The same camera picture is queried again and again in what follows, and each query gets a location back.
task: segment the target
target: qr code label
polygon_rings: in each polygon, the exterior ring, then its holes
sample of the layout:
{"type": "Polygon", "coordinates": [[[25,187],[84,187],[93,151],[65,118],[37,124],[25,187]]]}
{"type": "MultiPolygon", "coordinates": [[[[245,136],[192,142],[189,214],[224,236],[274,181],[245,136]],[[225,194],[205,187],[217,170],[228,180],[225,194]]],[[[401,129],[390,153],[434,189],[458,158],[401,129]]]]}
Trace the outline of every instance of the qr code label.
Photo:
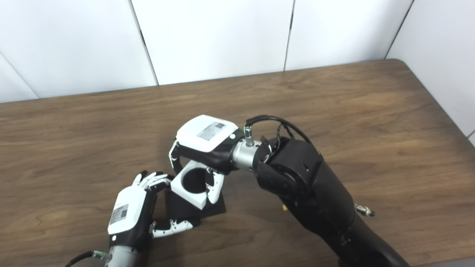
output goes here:
{"type": "Polygon", "coordinates": [[[220,122],[213,122],[201,131],[197,137],[203,138],[206,141],[213,139],[221,130],[226,128],[226,124],[220,122]]]}
{"type": "Polygon", "coordinates": [[[129,204],[125,204],[123,206],[120,206],[120,207],[116,208],[112,212],[111,222],[109,223],[109,225],[111,225],[113,223],[116,223],[118,221],[122,221],[125,218],[127,218],[127,211],[128,210],[129,210],[129,204]]]}

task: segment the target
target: wooden table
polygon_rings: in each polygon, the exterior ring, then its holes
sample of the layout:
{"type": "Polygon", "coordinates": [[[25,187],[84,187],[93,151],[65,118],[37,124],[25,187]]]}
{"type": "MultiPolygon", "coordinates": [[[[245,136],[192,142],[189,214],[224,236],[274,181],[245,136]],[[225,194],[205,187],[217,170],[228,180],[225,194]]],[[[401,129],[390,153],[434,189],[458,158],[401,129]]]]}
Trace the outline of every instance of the wooden table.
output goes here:
{"type": "MultiPolygon", "coordinates": [[[[117,193],[143,169],[172,172],[174,135],[200,114],[299,126],[410,264],[475,256],[475,149],[404,63],[385,60],[1,104],[1,265],[107,250],[117,193]]],[[[226,214],[155,240],[148,266],[336,266],[250,173],[229,175],[223,193],[226,214]]],[[[163,195],[157,206],[163,217],[163,195]]]]}

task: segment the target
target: robotic hand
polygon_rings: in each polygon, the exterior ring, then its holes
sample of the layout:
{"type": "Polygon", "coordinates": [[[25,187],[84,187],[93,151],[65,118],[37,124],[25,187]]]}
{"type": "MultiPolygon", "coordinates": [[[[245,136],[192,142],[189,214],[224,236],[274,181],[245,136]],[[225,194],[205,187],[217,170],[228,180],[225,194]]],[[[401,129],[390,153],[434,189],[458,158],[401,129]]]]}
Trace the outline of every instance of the robotic hand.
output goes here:
{"type": "Polygon", "coordinates": [[[356,213],[374,216],[374,212],[353,202],[310,139],[282,118],[257,116],[248,119],[242,131],[232,122],[198,116],[178,130],[169,157],[177,173],[171,190],[198,209],[218,199],[224,175],[249,171],[262,189],[277,195],[306,229],[330,246],[341,267],[409,266],[356,213]],[[280,122],[276,137],[255,141],[252,125],[266,120],[280,122]],[[282,127],[289,137],[280,136],[282,127]],[[291,129],[304,140],[295,139],[291,129]],[[190,159],[184,168],[180,157],[190,159]],[[182,178],[197,169],[206,170],[203,193],[182,186],[182,178]]]}
{"type": "Polygon", "coordinates": [[[88,251],[72,259],[66,267],[87,258],[105,261],[107,267],[134,267],[139,254],[152,238],[189,230],[200,224],[199,219],[170,219],[161,226],[152,220],[157,193],[170,186],[173,176],[163,172],[139,173],[131,186],[117,195],[109,221],[109,253],[88,251]]]}

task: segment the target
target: white block with hole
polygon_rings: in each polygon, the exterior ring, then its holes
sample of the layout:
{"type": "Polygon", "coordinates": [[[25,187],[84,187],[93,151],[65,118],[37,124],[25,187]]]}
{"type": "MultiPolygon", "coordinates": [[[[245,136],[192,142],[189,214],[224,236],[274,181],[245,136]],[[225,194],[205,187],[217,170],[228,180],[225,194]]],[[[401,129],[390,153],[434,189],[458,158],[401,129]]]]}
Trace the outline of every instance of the white block with hole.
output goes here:
{"type": "Polygon", "coordinates": [[[201,164],[196,161],[190,161],[180,173],[177,174],[175,179],[171,181],[170,186],[171,190],[175,192],[180,197],[184,198],[189,203],[193,204],[198,209],[202,210],[206,205],[206,192],[202,193],[191,193],[183,187],[183,178],[186,174],[193,169],[206,169],[206,165],[201,164]]]}

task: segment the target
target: silver metal connector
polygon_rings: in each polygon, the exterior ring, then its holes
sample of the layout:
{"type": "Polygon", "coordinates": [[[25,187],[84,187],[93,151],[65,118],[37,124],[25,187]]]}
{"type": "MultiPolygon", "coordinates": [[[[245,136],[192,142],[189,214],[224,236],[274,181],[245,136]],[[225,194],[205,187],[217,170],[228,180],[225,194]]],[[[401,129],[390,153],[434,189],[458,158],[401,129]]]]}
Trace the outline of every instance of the silver metal connector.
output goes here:
{"type": "Polygon", "coordinates": [[[109,261],[109,260],[112,259],[112,255],[110,255],[109,253],[105,253],[105,252],[98,251],[98,250],[93,251],[92,257],[95,257],[97,259],[101,259],[101,260],[104,260],[104,261],[109,261]]]}
{"type": "Polygon", "coordinates": [[[371,211],[370,208],[365,207],[365,206],[360,206],[355,203],[355,210],[359,212],[361,215],[366,216],[366,217],[374,217],[376,213],[374,211],[371,211]]]}
{"type": "Polygon", "coordinates": [[[254,139],[252,138],[251,126],[244,126],[244,138],[246,139],[246,146],[254,145],[254,139]]]}

